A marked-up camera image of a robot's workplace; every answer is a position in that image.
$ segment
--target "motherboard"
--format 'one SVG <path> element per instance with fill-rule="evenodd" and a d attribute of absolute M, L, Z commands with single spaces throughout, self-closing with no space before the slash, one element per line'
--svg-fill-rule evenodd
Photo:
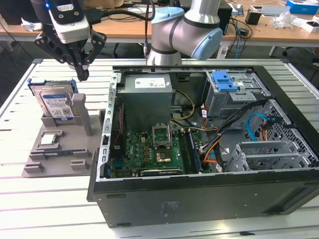
<path fill-rule="evenodd" d="M 198 130 L 169 130 L 164 126 L 148 132 L 128 132 L 124 157 L 112 159 L 112 177 L 198 173 L 202 145 Z"/>

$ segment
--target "black office chair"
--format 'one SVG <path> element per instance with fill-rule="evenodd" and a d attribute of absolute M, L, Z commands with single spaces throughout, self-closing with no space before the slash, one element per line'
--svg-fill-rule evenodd
<path fill-rule="evenodd" d="M 287 50 L 289 50 L 289 49 L 291 49 L 291 48 L 293 48 L 293 46 L 285 47 L 285 50 L 283 51 L 282 55 L 283 55 L 283 56 L 287 56 L 287 55 L 288 55 Z"/>

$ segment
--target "metal slotted table surface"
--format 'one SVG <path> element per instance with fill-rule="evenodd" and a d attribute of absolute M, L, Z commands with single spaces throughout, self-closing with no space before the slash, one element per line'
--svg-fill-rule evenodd
<path fill-rule="evenodd" d="M 143 60 L 99 59 L 90 78 L 78 83 L 87 95 L 89 114 L 106 107 L 114 65 L 141 65 Z M 184 60 L 192 65 L 264 65 L 298 108 L 319 130 L 319 93 L 291 65 L 280 60 Z M 26 79 L 76 79 L 75 71 L 55 60 L 32 64 L 0 109 L 0 238 L 318 238 L 319 197 L 287 216 L 109 229 L 96 203 L 86 201 L 89 176 L 22 178 L 24 163 L 41 127 L 41 108 Z"/>

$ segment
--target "cardboard box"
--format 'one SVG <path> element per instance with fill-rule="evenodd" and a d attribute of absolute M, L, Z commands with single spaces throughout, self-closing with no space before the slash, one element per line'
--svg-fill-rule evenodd
<path fill-rule="evenodd" d="M 84 0 L 84 6 L 87 8 L 111 8 L 120 7 L 123 5 L 124 0 Z"/>
<path fill-rule="evenodd" d="M 319 32 L 319 23 L 316 21 L 307 21 L 301 27 L 308 32 Z"/>

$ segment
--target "green circuit board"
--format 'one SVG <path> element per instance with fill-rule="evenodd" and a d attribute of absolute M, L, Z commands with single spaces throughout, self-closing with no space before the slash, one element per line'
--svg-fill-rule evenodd
<path fill-rule="evenodd" d="M 152 132 L 131 132 L 128 133 L 126 141 L 126 156 L 124 166 L 126 169 L 141 168 L 180 168 L 183 169 L 182 158 L 178 138 L 173 137 L 172 146 L 170 147 L 170 162 L 157 163 L 156 149 L 153 146 Z"/>
<path fill-rule="evenodd" d="M 179 131 L 172 131 L 171 146 L 153 145 L 153 133 L 128 132 L 126 136 L 125 156 L 123 160 L 112 161 L 112 171 L 116 178 L 132 177 L 132 171 L 148 169 L 181 169 L 184 173 L 183 159 L 178 140 Z M 156 140 L 165 141 L 167 135 L 162 132 L 156 133 Z M 196 147 L 202 145 L 202 135 L 198 131 L 192 132 Z M 160 155 L 164 153 L 170 159 L 169 162 L 158 162 Z"/>

